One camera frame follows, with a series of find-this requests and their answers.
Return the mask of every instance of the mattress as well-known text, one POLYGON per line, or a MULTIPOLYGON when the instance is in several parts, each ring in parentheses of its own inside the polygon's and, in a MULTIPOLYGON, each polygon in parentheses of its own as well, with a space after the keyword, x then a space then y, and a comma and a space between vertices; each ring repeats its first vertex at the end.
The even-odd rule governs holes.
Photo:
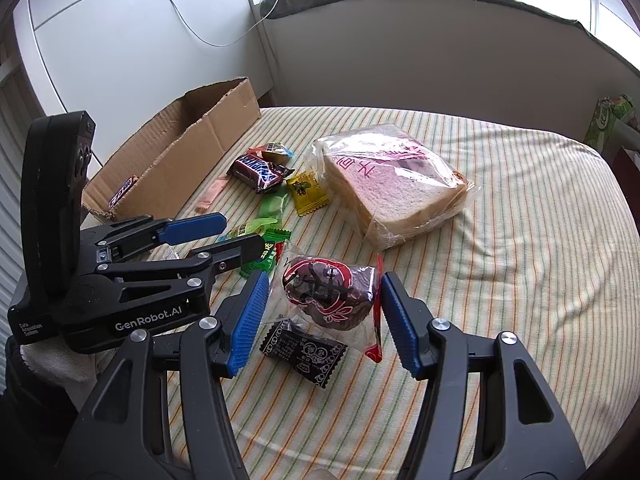
MULTIPOLYGON (((196 197, 247 148, 290 147, 303 164, 311 142, 367 124, 394 123, 439 153, 481 188, 473 204, 441 228, 383 253, 409 294, 464 332, 515 332, 535 359, 574 429, 587 463, 606 447, 640 395, 640 239, 606 163, 558 134, 426 112, 379 108, 267 108, 194 193, 196 197)), ((232 227, 253 218, 260 197, 232 179, 211 211, 232 227)), ((376 254, 351 229, 339 200, 286 228, 307 253, 373 264, 376 254)), ((214 239, 179 246, 192 247, 214 239)), ((237 271, 222 274, 215 312, 239 292, 237 271)), ((256 341, 268 329, 262 325, 256 341)), ((426 383, 400 364, 383 320, 383 361, 350 349, 326 389, 254 346, 248 364, 224 380, 226 405, 252 479, 301 479, 318 467, 342 480, 395 478, 426 383)), ((186 460, 179 373, 168 378, 172 443, 186 460)), ((470 463, 478 416, 471 375, 457 468, 470 463)))

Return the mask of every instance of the cable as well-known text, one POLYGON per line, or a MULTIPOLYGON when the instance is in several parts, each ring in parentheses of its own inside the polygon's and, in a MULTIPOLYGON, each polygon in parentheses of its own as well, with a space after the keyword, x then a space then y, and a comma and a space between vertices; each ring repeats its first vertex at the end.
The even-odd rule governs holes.
POLYGON ((249 30, 248 30, 248 31, 246 31, 246 32, 245 32, 242 36, 240 36, 237 40, 234 40, 234 41, 232 41, 231 43, 225 43, 225 44, 222 44, 222 45, 218 45, 218 44, 215 44, 215 43, 209 43, 209 41, 204 40, 203 38, 201 38, 201 37, 200 37, 200 35, 199 35, 195 30, 193 30, 193 29, 189 26, 189 23, 187 23, 187 22, 186 22, 186 20, 184 19, 184 17, 183 17, 183 16, 181 15, 181 13, 180 13, 180 10, 178 10, 178 7, 175 5, 174 1, 173 1, 173 0, 169 0, 169 1, 171 2, 171 4, 172 4, 172 6, 173 6, 173 8, 174 8, 174 10, 175 10, 175 12, 176 12, 176 14, 178 14, 178 17, 180 17, 180 20, 184 23, 184 26, 185 26, 185 27, 187 27, 187 28, 191 31, 191 33, 192 33, 196 38, 198 38, 202 43, 206 43, 206 44, 208 44, 209 46, 224 47, 224 46, 231 46, 231 45, 233 45, 233 44, 237 43, 238 41, 242 40, 242 38, 244 38, 244 37, 245 37, 249 32, 251 32, 252 30, 254 30, 254 28, 255 28, 255 27, 257 27, 257 26, 258 26, 258 25, 260 25, 264 20, 266 20, 266 19, 267 19, 267 17, 268 17, 268 16, 273 12, 273 9, 275 9, 275 8, 276 8, 276 5, 278 4, 278 1, 279 1, 279 0, 276 0, 276 1, 274 2, 274 4, 273 4, 273 7, 271 7, 271 10, 270 10, 269 12, 267 12, 267 13, 264 15, 264 17, 263 17, 263 18, 261 18, 260 20, 258 20, 257 22, 255 22, 255 23, 254 23, 254 24, 249 28, 249 30))
POLYGON ((95 160, 98 164, 100 164, 100 167, 101 167, 101 168, 103 168, 103 167, 104 167, 104 164, 103 164, 103 163, 101 163, 101 162, 100 162, 100 159, 95 155, 95 152, 94 152, 94 149, 93 149, 93 148, 91 148, 91 155, 92 155, 92 157, 94 158, 94 160, 95 160))

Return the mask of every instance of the white cloth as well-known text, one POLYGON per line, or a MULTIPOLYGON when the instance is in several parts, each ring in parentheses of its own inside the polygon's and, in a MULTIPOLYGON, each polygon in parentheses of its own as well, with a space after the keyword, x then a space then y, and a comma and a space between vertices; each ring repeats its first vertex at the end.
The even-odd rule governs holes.
POLYGON ((78 354, 60 336, 20 347, 22 360, 29 369, 38 377, 64 388, 78 411, 114 352, 106 350, 96 354, 78 354))

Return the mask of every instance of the metal screw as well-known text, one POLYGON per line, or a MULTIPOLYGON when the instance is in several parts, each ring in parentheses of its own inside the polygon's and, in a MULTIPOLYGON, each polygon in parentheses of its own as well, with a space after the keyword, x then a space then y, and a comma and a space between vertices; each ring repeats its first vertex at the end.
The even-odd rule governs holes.
POLYGON ((218 320, 213 316, 203 317, 198 322, 198 326, 204 330, 211 330, 218 326, 218 320))
POLYGON ((144 328, 137 328, 129 334, 129 339, 135 343, 139 343, 146 339, 146 330, 144 328))
POLYGON ((431 324, 433 325, 434 329, 441 331, 449 330, 449 327, 451 326, 449 320, 444 319, 443 317, 435 318, 433 321, 431 321, 431 324))
POLYGON ((500 334, 500 339, 502 339, 502 342, 507 344, 507 345, 515 345, 516 342, 518 341, 518 337, 513 333, 513 332, 502 332, 500 334))

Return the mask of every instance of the open cardboard box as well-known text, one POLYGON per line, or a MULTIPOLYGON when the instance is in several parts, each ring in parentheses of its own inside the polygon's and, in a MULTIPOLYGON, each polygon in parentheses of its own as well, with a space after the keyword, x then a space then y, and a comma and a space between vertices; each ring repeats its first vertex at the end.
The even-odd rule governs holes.
POLYGON ((82 204, 107 220, 143 214, 172 218, 213 166, 260 118, 247 78, 196 88, 176 99, 115 152, 82 192, 82 204), (131 176, 138 181, 109 209, 131 176))

